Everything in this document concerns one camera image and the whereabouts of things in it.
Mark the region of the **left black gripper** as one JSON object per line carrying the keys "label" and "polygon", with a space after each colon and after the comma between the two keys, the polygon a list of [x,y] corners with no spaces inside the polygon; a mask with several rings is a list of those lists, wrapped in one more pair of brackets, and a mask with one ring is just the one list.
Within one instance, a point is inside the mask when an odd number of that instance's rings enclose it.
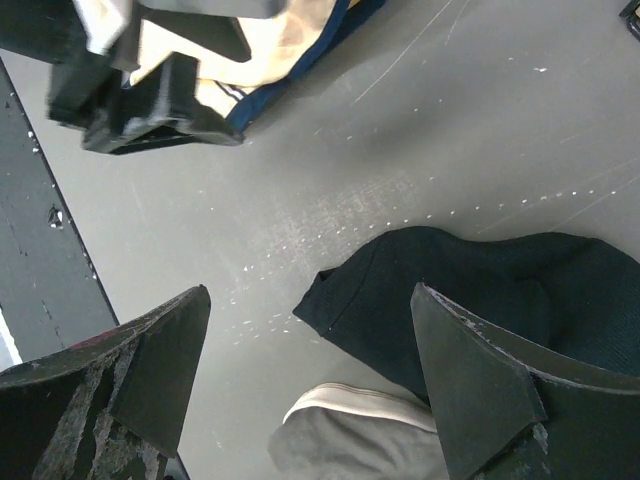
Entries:
{"label": "left black gripper", "polygon": [[240,20],[279,13],[278,1],[3,1],[1,52],[49,66],[48,116],[84,130],[88,151],[237,146],[243,134],[196,99],[196,59],[173,53],[131,87],[126,72],[139,66],[146,24],[244,63],[252,50]]}

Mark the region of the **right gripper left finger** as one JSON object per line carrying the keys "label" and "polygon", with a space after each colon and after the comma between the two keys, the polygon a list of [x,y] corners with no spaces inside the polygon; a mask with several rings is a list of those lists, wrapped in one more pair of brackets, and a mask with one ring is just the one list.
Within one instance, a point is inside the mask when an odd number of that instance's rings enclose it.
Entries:
{"label": "right gripper left finger", "polygon": [[210,317],[204,286],[1,373],[4,479],[162,479]]}

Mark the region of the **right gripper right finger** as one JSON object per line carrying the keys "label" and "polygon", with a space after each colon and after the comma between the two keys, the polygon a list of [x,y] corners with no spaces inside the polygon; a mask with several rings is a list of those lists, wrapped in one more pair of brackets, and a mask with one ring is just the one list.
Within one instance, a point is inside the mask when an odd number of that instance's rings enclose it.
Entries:
{"label": "right gripper right finger", "polygon": [[450,478],[638,478],[638,378],[542,347],[424,284],[411,312]]}

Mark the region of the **beige underwear navy trim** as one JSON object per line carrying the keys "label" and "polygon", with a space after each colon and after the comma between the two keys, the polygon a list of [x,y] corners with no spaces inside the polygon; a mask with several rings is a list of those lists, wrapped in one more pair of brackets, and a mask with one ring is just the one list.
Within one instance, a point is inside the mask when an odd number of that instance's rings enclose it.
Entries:
{"label": "beige underwear navy trim", "polygon": [[143,26],[139,66],[125,85],[139,83],[169,55],[198,61],[195,96],[240,133],[291,83],[357,30],[382,7],[380,1],[278,1],[280,13],[268,20],[242,18],[252,50],[240,63],[157,26]]}

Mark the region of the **black underwear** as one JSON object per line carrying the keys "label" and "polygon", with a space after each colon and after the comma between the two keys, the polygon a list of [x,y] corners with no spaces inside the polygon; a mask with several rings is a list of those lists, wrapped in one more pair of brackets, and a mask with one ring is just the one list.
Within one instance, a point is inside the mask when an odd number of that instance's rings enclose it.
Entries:
{"label": "black underwear", "polygon": [[639,372],[639,265],[595,238],[551,232],[474,242],[428,226],[389,231],[318,273],[294,314],[425,399],[410,308],[418,284],[567,357]]}

